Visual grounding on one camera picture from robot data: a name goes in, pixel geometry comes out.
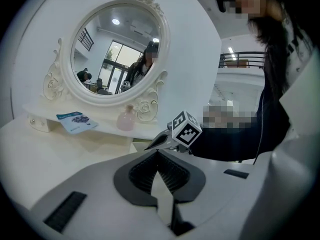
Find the pink perfume bottle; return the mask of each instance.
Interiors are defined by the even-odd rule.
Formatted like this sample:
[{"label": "pink perfume bottle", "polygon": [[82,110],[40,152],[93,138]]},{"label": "pink perfume bottle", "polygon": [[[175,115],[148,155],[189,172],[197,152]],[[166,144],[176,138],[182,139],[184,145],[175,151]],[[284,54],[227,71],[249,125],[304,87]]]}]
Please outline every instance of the pink perfume bottle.
[{"label": "pink perfume bottle", "polygon": [[133,113],[134,106],[127,105],[125,112],[122,112],[117,121],[116,127],[122,131],[131,131],[135,125],[135,114]]}]

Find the white table surface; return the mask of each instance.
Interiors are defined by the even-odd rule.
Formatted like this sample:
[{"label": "white table surface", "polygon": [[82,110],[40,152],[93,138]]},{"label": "white table surface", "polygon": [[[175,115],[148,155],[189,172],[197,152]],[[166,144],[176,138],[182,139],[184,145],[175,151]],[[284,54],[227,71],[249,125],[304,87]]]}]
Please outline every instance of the white table surface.
[{"label": "white table surface", "polygon": [[30,209],[45,193],[86,166],[136,152],[132,138],[97,131],[50,133],[24,114],[0,129],[0,180],[8,196]]}]

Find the gray panel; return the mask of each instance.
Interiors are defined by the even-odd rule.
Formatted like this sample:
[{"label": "gray panel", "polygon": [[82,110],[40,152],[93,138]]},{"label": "gray panel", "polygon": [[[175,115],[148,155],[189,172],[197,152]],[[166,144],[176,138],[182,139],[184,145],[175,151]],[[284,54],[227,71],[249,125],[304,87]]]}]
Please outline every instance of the gray panel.
[{"label": "gray panel", "polygon": [[72,192],[87,194],[62,234],[77,240],[172,239],[154,207],[132,205],[114,187],[116,170],[149,151],[90,165],[46,194],[31,210],[44,220]]},{"label": "gray panel", "polygon": [[[148,150],[81,170],[46,194],[32,213],[43,221],[72,191],[79,191],[87,198],[63,232],[72,239],[269,239],[312,188],[320,165],[319,139],[317,135],[284,142],[274,152],[260,154],[255,165],[166,150],[206,176],[196,199],[177,205],[182,219],[196,226],[179,237],[154,207],[130,204],[113,185],[116,170]],[[228,175],[227,169],[249,176]]]},{"label": "gray panel", "polygon": [[178,204],[183,220],[194,226],[199,226],[219,210],[221,210],[239,191],[247,180],[225,174],[227,169],[251,173],[254,166],[235,162],[208,160],[192,155],[181,155],[170,151],[170,154],[200,168],[206,177],[206,183],[200,194],[193,202]]}]

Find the chair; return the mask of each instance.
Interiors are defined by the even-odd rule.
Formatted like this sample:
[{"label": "chair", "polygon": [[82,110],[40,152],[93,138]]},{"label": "chair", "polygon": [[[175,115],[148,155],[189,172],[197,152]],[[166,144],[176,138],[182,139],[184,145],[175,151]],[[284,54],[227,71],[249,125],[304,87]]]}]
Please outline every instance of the chair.
[{"label": "chair", "polygon": [[97,93],[101,94],[101,95],[111,95],[111,92],[108,92],[108,91],[103,90],[103,89],[99,90]]},{"label": "chair", "polygon": [[103,90],[103,84],[102,84],[102,79],[98,78],[96,81],[96,91],[99,92],[100,90]]}]

